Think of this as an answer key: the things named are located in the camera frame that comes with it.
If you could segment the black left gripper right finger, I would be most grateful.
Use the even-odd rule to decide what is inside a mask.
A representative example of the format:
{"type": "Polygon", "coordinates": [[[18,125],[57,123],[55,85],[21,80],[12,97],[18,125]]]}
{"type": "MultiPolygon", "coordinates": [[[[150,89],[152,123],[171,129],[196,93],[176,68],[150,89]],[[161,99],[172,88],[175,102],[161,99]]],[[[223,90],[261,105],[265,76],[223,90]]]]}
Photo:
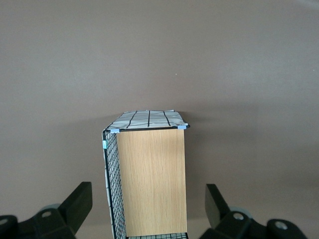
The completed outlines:
{"type": "Polygon", "coordinates": [[[267,229],[241,208],[231,208],[215,184],[205,188],[205,211],[210,224],[202,239],[266,239],[267,229]]]}

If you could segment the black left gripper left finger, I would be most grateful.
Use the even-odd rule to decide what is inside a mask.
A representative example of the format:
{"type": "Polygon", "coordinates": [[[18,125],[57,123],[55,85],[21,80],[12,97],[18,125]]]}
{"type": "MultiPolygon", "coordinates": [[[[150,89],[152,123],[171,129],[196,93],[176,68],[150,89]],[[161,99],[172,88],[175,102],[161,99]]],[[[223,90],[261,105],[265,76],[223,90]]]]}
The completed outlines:
{"type": "Polygon", "coordinates": [[[18,239],[74,239],[92,209],[92,183],[79,186],[57,207],[18,224],[18,239]]]}

